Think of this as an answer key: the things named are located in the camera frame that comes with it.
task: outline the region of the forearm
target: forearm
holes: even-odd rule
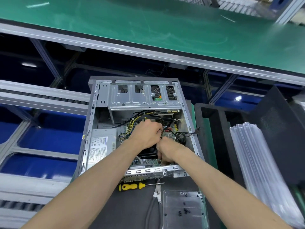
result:
[[[140,151],[137,143],[126,140],[75,179],[22,229],[88,228]]]
[[[255,196],[198,158],[188,148],[177,151],[175,161],[200,187],[228,229],[291,229]]]

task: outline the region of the yellow screwdriver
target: yellow screwdriver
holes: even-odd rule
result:
[[[152,186],[152,185],[160,185],[160,184],[164,184],[165,182],[161,182],[161,183],[155,183],[155,184],[148,184],[145,185],[142,182],[139,182],[139,184],[133,183],[133,184],[120,184],[119,185],[119,191],[127,191],[127,190],[136,190],[136,189],[142,189],[145,186]]]

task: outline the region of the barcode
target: barcode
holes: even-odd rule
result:
[[[112,151],[115,150],[115,142],[112,143]]]

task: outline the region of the green table top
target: green table top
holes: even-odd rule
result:
[[[0,18],[305,73],[305,27],[175,0],[0,0]]]

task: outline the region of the person's right hand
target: person's right hand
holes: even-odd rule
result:
[[[156,147],[158,150],[158,159],[161,160],[162,165],[165,165],[167,162],[175,162],[175,154],[177,151],[186,149],[184,145],[166,136],[161,138]]]

